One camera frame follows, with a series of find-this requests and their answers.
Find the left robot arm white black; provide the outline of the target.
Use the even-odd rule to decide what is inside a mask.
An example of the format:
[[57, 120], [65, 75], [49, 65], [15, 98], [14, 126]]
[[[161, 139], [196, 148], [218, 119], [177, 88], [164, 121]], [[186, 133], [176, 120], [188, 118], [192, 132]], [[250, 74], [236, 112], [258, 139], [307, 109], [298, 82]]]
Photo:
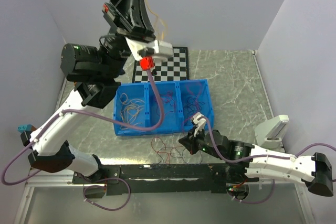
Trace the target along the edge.
[[144, 0], [109, 0], [102, 11], [110, 30], [100, 37], [99, 47], [66, 44], [62, 49], [61, 69], [75, 85], [68, 98], [41, 127], [21, 135], [31, 149], [32, 168], [49, 173], [68, 169], [92, 183], [103, 179], [100, 159], [75, 149], [68, 136], [114, 99], [121, 85], [117, 77], [130, 56], [150, 70], [155, 56], [172, 54], [170, 45], [156, 39]]

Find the blue three-compartment plastic bin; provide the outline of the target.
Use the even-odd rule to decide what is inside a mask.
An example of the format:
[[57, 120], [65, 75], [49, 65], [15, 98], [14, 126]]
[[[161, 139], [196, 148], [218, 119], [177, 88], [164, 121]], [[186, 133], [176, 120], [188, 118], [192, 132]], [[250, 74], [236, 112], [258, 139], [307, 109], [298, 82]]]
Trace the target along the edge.
[[[192, 127], [191, 117], [200, 112], [214, 126], [214, 109], [207, 80], [157, 82], [163, 102], [164, 121], [154, 131], [138, 131], [114, 125], [117, 136], [170, 134], [187, 132]], [[123, 84], [114, 99], [113, 119], [139, 127], [151, 127], [160, 119], [160, 109], [149, 83]]]

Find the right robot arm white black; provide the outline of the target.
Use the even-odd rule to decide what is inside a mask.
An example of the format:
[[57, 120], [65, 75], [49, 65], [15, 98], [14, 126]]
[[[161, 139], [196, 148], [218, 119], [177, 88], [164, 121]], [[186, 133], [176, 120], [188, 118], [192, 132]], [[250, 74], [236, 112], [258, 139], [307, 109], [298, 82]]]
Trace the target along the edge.
[[304, 184], [312, 194], [332, 197], [332, 166], [322, 153], [295, 156], [267, 150], [255, 144], [230, 140], [218, 130], [206, 133], [194, 127], [179, 139], [190, 154], [202, 151], [230, 165], [229, 175], [235, 181], [267, 178]]

